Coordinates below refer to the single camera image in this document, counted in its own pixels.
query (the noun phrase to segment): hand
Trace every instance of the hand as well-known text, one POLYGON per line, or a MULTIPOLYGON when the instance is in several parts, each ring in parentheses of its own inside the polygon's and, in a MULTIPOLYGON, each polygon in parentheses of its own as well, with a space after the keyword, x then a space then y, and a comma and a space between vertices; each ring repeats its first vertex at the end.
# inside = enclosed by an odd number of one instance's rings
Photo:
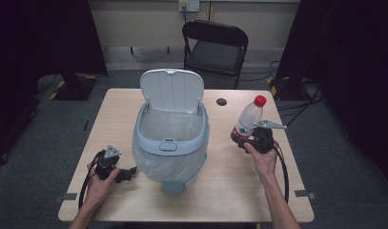
POLYGON ((244 143, 244 147, 253 157, 256 172, 258 173, 259 179, 262 183, 266 178, 275 176, 277 154, 274 149, 267 154, 261 154, 250 143, 244 143))
POLYGON ((84 200, 84 204, 91 204, 92 206, 99 206, 105 200, 110 191, 111 185, 113 181, 116 179, 116 176, 119 174, 120 169, 115 168, 111 171, 110 175, 107 179, 102 180, 98 175, 95 174, 94 169, 92 168, 90 172, 90 182, 87 189, 86 199, 84 200))

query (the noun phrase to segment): human arm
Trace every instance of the human arm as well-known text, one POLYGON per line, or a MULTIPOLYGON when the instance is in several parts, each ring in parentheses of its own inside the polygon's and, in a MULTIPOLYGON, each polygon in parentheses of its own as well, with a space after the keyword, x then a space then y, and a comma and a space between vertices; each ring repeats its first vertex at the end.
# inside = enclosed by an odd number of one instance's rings
POLYGON ((85 229, 87 228, 89 222, 92 219, 95 211, 101 206, 107 197, 108 192, 110 191, 111 185, 115 180, 116 176, 119 174, 120 169, 115 168, 111 171, 107 179, 102 180, 95 175, 94 169, 90 173, 90 181, 87 189, 87 195, 84 200, 83 206, 75 216, 72 221, 69 229, 85 229))
POLYGON ((271 150, 267 154, 260 154, 249 143, 245 143, 244 147, 253 157, 259 180, 264 185, 273 227, 275 229, 300 228, 277 183, 275 176, 277 154, 275 150, 271 150))

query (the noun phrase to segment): trash can lid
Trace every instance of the trash can lid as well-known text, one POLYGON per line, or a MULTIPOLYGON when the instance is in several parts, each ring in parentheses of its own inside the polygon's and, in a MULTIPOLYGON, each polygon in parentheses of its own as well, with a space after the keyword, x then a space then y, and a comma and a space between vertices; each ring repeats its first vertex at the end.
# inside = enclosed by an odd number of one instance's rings
POLYGON ((151 109, 194 114, 202 102, 204 84, 197 73, 160 69, 143 73, 140 88, 151 109))

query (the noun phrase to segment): black round disk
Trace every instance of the black round disk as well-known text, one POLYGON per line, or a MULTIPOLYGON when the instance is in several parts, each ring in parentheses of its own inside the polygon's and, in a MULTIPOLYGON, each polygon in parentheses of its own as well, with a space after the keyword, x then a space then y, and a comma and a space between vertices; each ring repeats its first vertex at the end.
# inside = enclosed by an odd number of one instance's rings
POLYGON ((216 101, 217 105, 219 106, 225 106, 227 104, 227 100, 224 98, 218 98, 216 101))

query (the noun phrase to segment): black cable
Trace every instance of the black cable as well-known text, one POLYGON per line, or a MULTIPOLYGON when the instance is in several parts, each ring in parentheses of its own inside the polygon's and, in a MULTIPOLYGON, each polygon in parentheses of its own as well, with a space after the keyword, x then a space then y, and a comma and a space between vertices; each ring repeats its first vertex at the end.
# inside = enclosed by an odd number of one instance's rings
POLYGON ((304 84, 308 84, 308 83, 312 83, 312 84, 317 85, 317 90, 316 90, 315 94, 313 95, 313 99, 310 101, 310 104, 317 103, 317 102, 321 101, 322 98, 324 97, 323 94, 321 94, 321 97, 316 100, 318 92, 321 91, 321 83, 320 83, 320 81, 319 80, 310 80, 310 79, 308 79, 306 82, 303 82, 303 85, 304 84))
POLYGON ((306 104, 307 104, 307 103, 302 103, 302 104, 299 104, 299 105, 286 105, 286 106, 278 107, 277 110, 278 110, 279 112, 285 111, 285 110, 292 110, 292 109, 295 109, 295 108, 303 107, 303 106, 305 106, 306 104))
POLYGON ((187 23, 187 7, 182 7, 182 12, 184 13, 184 21, 187 23))
POLYGON ((318 88, 317 88, 315 94, 313 95, 313 97, 311 98, 310 102, 305 98, 305 101, 306 101, 306 102, 305 102, 303 105, 299 105, 299 107, 302 107, 300 110, 298 110, 297 112, 294 112, 294 113, 292 113, 292 114, 283 115, 283 116, 287 116, 287 115, 294 115, 295 113, 297 113, 297 114, 292 118, 292 120, 290 120, 290 121, 288 122, 288 124, 286 124, 287 127, 289 127, 289 126, 295 121, 295 119, 296 119, 300 114, 302 114, 302 113, 303 113, 310 105, 312 105, 313 103, 316 103, 316 102, 318 102, 318 101, 320 101, 320 100, 322 99, 322 97, 321 97, 321 98, 319 98, 318 100, 316 100, 316 97, 317 97, 317 94, 318 94, 319 90, 320 90, 320 87, 318 86, 318 88))
POLYGON ((273 65, 274 63, 278 63, 278 62, 280 62, 280 61, 278 61, 278 60, 272 61, 272 62, 270 63, 270 70, 269 70, 269 71, 267 71, 267 72, 259 72, 259 73, 268 73, 268 75, 265 76, 265 77, 258 78, 258 79, 240 79, 239 81, 257 81, 257 80, 263 80, 263 79, 265 79, 265 78, 271 76, 271 74, 272 74, 273 72, 277 71, 277 69, 274 69, 274 70, 272 69, 272 65, 273 65))
POLYGON ((285 195, 284 196, 285 196, 286 202, 289 202, 289 176, 288 176, 288 169, 287 169, 286 163, 285 163, 285 158, 283 157, 282 149, 280 148, 279 145, 277 145, 277 147, 275 147, 275 145, 274 145, 273 148, 274 148, 277 156, 279 156, 280 163, 282 165, 283 179, 285 181, 285 195))
MULTIPOLYGON (((269 73, 267 76, 262 77, 262 78, 257 78, 257 79, 239 79, 238 81, 257 81, 257 80, 262 80, 270 76, 271 74, 269 73)), ((206 76, 211 76, 215 78, 222 78, 222 79, 227 79, 227 80, 235 80, 235 78, 228 77, 228 76, 220 76, 220 75, 215 75, 215 74, 206 74, 206 76)))
MULTIPOLYGON (((208 2, 209 3, 209 9, 212 9, 214 6, 212 6, 214 3, 208 2)), ((208 10, 208 21, 211 21, 211 15, 212 15, 212 10, 208 10)))
POLYGON ((84 183, 83 183, 83 186, 81 187, 81 191, 80 191, 80 197, 78 199, 78 209, 80 209, 82 206, 83 206, 83 203, 84 203, 84 194, 86 193, 86 189, 87 189, 87 185, 89 184, 89 181, 90 181, 90 178, 92 176, 90 176, 90 172, 92 171, 92 168, 93 166, 96 164, 96 160, 98 159, 98 157, 102 154, 105 154, 105 150, 102 150, 100 152, 98 152, 95 157, 93 158, 92 160, 92 163, 91 163, 91 166, 89 168, 89 171, 87 172, 87 175, 86 175, 86 178, 84 179, 84 183))

